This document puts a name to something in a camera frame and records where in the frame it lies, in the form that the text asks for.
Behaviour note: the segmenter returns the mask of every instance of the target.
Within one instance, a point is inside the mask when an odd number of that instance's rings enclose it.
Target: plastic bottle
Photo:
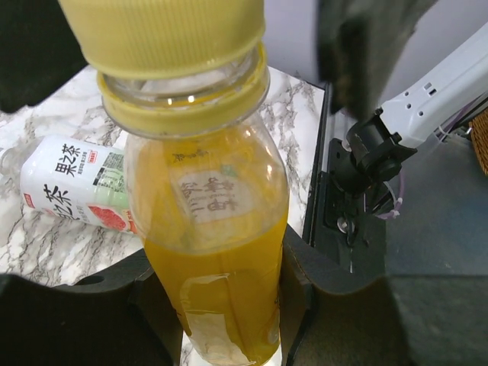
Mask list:
[[[130,133],[130,209],[184,330],[211,364],[264,364],[279,346],[289,194],[258,113],[263,1],[59,3]]]
[[[119,231],[134,231],[124,153],[51,135],[0,149],[0,182],[13,179],[28,207]]]

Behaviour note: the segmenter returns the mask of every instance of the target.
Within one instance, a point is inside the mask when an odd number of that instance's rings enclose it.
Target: marble table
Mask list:
[[[323,91],[270,68],[271,87],[260,112],[283,159],[291,191],[288,223],[302,233]],[[95,70],[88,67],[35,108],[0,112],[0,147],[58,133],[123,149],[127,133],[101,106]],[[0,273],[48,286],[73,284],[140,249],[130,234],[51,217],[21,202],[12,180],[0,186]],[[268,363],[280,364],[276,354]],[[185,337],[181,365],[205,365]]]

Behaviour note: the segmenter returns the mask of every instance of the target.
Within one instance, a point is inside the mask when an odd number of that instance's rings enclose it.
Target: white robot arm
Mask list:
[[[417,83],[383,103],[381,120],[391,134],[401,136],[401,146],[415,149],[487,91],[488,23]]]

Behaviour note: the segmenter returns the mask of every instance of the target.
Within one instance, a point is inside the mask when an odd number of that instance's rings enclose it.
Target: grapefruit image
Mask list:
[[[109,229],[125,231],[129,226],[129,223],[111,208],[99,206],[88,206],[88,208]]]

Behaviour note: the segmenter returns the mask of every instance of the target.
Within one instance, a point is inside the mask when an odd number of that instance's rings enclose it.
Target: bottle label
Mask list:
[[[21,193],[47,214],[135,232],[118,149],[47,136],[22,166]]]
[[[196,223],[237,217],[252,209],[247,185],[235,176],[210,170],[184,175],[178,184]]]

